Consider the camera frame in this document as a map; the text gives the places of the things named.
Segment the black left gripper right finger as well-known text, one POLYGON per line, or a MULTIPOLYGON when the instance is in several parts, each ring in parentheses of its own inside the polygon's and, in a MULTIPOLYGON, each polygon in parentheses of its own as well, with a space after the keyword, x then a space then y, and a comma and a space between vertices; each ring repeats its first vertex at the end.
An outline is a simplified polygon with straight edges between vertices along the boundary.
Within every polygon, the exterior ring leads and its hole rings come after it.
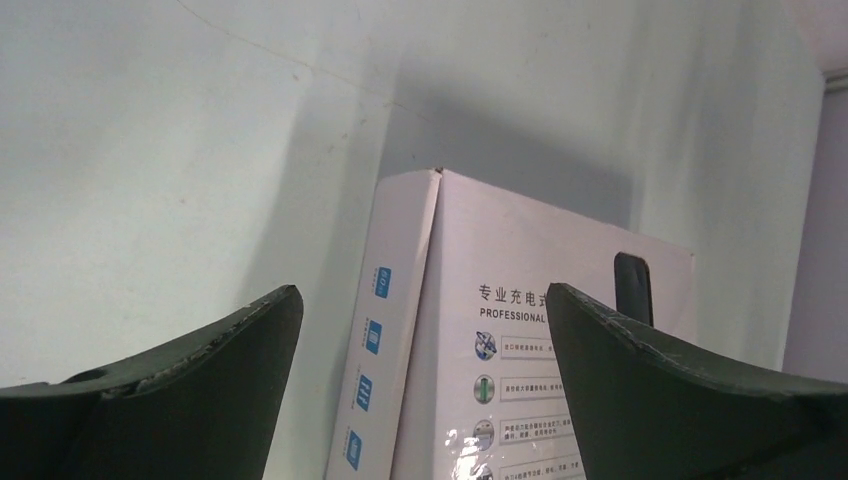
POLYGON ((847 387, 734 360, 565 283, 549 328, 590 479, 843 479, 847 387))

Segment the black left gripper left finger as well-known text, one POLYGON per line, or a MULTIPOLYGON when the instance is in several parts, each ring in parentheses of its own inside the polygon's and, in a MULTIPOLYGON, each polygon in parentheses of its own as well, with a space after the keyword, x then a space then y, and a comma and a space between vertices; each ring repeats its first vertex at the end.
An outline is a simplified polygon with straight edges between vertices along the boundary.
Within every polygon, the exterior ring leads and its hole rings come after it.
POLYGON ((259 479, 303 318, 281 286, 60 383, 1 392, 5 479, 259 479))

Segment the white cardboard kit box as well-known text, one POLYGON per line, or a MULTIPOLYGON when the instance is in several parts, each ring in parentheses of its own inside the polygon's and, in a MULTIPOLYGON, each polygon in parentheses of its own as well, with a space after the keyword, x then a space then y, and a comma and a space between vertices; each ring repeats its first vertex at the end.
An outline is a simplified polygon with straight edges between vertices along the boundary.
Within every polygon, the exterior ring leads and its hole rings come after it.
POLYGON ((375 190, 329 479, 581 479, 546 293, 614 305, 645 268, 654 325, 697 338, 688 251, 458 173, 375 190))

